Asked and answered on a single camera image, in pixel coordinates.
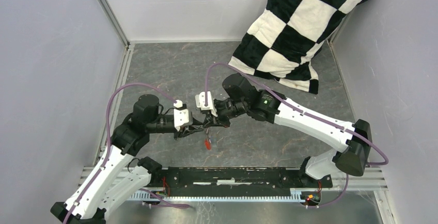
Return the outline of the red key tag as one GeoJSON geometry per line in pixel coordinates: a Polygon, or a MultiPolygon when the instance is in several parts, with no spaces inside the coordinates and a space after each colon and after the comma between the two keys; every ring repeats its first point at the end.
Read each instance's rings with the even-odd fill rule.
{"type": "Polygon", "coordinates": [[[211,141],[209,139],[205,139],[204,143],[205,143],[206,149],[211,150],[211,141]]]}

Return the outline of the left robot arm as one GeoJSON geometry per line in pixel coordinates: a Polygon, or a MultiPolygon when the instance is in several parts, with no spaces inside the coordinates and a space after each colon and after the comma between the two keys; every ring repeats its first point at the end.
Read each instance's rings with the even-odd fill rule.
{"type": "Polygon", "coordinates": [[[150,134],[170,133],[178,139],[201,131],[202,122],[194,119],[181,101],[174,104],[171,115],[163,109],[157,96],[140,96],[133,111],[114,129],[111,145],[91,174],[70,198],[54,203],[50,212],[62,223],[106,223],[110,214],[141,187],[159,185],[162,166],[149,157],[140,159],[119,183],[113,182],[149,142],[150,134]]]}

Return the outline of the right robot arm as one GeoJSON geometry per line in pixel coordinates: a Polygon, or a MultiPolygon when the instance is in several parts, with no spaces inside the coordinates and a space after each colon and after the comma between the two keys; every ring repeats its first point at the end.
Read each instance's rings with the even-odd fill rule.
{"type": "Polygon", "coordinates": [[[298,173],[299,182],[311,187],[325,175],[344,172],[361,177],[365,172],[372,142],[370,124],[362,119],[355,123],[325,116],[300,106],[281,93],[258,90],[241,74],[224,79],[222,86],[228,98],[213,99],[210,92],[195,97],[205,114],[205,127],[229,127],[230,120],[240,115],[262,122],[282,125],[310,135],[331,149],[306,158],[298,173]]]}

